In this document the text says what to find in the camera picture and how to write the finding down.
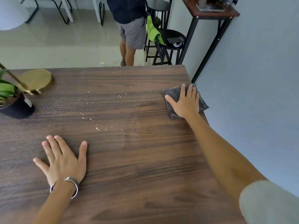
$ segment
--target green towel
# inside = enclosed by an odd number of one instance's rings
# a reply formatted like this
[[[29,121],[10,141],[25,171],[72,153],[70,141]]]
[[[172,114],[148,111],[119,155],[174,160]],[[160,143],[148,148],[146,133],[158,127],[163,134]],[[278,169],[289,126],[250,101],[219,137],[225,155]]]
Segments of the green towel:
[[[154,25],[152,23],[151,16],[147,17],[147,34],[148,34],[150,41],[155,41],[156,36],[158,36],[159,43],[162,45],[165,45],[160,32],[154,27]]]

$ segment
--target gray shorts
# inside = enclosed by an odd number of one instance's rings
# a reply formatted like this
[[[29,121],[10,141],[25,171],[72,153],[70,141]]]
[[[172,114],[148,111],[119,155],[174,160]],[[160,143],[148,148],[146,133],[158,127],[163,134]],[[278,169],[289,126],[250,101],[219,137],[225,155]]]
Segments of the gray shorts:
[[[121,38],[133,49],[143,49],[146,37],[145,18],[141,17],[127,24],[117,23]]]

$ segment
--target gray sleeve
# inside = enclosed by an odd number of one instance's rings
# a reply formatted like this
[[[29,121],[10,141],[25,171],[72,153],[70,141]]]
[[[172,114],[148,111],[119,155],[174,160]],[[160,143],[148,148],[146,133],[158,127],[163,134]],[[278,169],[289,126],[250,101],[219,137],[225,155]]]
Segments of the gray sleeve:
[[[299,198],[271,181],[257,181],[240,195],[240,210],[248,224],[299,223]]]

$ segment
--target gold lamp base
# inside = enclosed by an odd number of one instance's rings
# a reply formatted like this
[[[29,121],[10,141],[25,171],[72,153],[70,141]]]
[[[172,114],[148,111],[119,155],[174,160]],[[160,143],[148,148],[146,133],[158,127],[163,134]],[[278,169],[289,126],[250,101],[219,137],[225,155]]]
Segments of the gold lamp base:
[[[27,92],[30,95],[41,94],[55,81],[53,75],[44,69],[26,71],[18,78],[26,85],[26,88],[20,87],[20,90]]]

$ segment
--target chair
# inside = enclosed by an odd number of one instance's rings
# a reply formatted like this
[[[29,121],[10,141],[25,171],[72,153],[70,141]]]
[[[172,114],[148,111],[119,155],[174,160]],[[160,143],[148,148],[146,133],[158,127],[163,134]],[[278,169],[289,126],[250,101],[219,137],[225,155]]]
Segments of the chair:
[[[33,13],[31,14],[31,16],[29,17],[29,19],[26,21],[26,23],[30,23],[30,22],[31,22],[32,18],[35,16],[36,12],[37,12],[38,9],[39,9],[39,5],[38,5],[38,3],[37,3],[38,0],[33,0],[33,1],[35,1],[36,8],[35,8],[35,10],[33,11]],[[60,10],[61,5],[62,5],[62,1],[61,1],[61,3],[60,3],[59,5],[57,5],[57,3],[56,3],[55,0],[51,0],[51,1],[55,3],[55,6],[56,6],[56,8],[58,9],[58,11],[59,11],[59,13],[60,13],[60,15],[61,15],[63,21],[65,22],[66,25],[68,25],[69,22],[70,22],[70,19],[68,18],[67,21],[66,21],[66,20],[64,19],[63,15],[62,15],[62,13],[61,13],[61,10]],[[69,2],[69,0],[67,0],[67,2],[68,2],[68,4],[70,5],[70,12],[72,12],[72,11],[73,11],[73,8],[72,8],[71,3]]]
[[[172,59],[172,55],[173,55],[174,50],[177,50],[176,64],[178,64],[178,60],[179,60],[179,57],[180,57],[180,52],[181,52],[181,49],[183,49],[184,44],[182,44],[180,47],[174,47],[174,45],[170,44],[167,41],[167,39],[168,38],[173,38],[173,37],[182,37],[184,40],[186,40],[186,37],[182,33],[178,32],[178,31],[175,31],[175,30],[158,29],[158,31],[161,34],[161,37],[162,37],[165,45],[160,44],[157,40],[157,37],[155,38],[155,44],[157,46],[157,51],[156,51],[156,55],[155,55],[155,58],[154,58],[153,65],[163,65],[163,64],[171,65],[172,64],[171,59]],[[161,59],[160,63],[156,63],[156,60],[157,60],[158,57]]]
[[[147,1],[147,9],[148,11],[151,11],[151,16],[152,19],[155,18],[156,12],[161,12],[161,28],[166,29],[169,21],[169,15],[170,15],[170,8],[171,8],[172,0],[169,2],[164,1],[164,0],[148,0]],[[151,47],[156,47],[156,46],[150,46],[150,40],[148,41],[147,45],[147,35],[146,35],[146,40],[144,44],[144,51],[146,50],[147,55],[145,61],[147,62],[148,58],[154,58],[154,56],[148,56],[149,49]]]

